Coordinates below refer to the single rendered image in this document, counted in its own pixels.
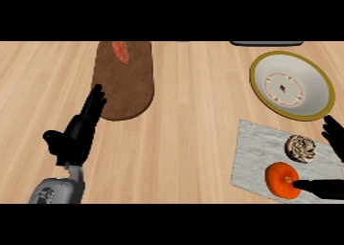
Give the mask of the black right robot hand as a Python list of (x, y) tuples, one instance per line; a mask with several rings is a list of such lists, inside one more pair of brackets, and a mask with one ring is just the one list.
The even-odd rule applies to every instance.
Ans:
[[(329, 146), (344, 165), (344, 127), (330, 115), (324, 116), (323, 132)], [(344, 200), (344, 180), (296, 180), (292, 187), (312, 193), (318, 198)]]

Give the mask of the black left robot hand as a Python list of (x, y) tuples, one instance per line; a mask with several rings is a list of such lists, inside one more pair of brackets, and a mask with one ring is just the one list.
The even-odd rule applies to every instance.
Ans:
[(75, 115), (62, 132), (47, 130), (42, 139), (48, 145), (50, 155), (56, 157), (57, 166), (79, 166), (87, 158), (94, 127), (106, 103), (101, 85), (96, 84), (88, 92), (82, 110)]

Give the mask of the grey marble placemat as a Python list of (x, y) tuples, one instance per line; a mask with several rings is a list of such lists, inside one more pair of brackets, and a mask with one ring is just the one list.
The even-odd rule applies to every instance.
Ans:
[(308, 164), (292, 161), (284, 142), (292, 133), (240, 120), (231, 164), (230, 185), (284, 204), (344, 204), (302, 191), (295, 199), (274, 196), (264, 183), (264, 170), (276, 162), (289, 164), (304, 180), (342, 179), (344, 168), (329, 145), (314, 142), (317, 155)]

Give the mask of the white bowl with yellow rim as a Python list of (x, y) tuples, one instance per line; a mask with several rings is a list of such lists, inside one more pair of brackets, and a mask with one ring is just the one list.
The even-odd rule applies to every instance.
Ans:
[(311, 122), (329, 113), (332, 83), (304, 56), (284, 51), (261, 54), (249, 67), (249, 83), (261, 103), (284, 118)]

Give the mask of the brown wooden cutting board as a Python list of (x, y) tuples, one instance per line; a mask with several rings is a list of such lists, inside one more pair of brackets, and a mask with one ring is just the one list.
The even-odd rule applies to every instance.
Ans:
[(106, 103), (100, 117), (124, 121), (147, 109), (155, 95), (152, 43), (125, 41), (128, 62), (115, 55), (110, 41), (100, 41), (96, 49), (91, 85), (100, 84)]

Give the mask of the dark grey appliance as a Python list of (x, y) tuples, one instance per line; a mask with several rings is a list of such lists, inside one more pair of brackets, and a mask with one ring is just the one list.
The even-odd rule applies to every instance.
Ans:
[(233, 46), (243, 47), (287, 47), (299, 46), (304, 41), (228, 41)]

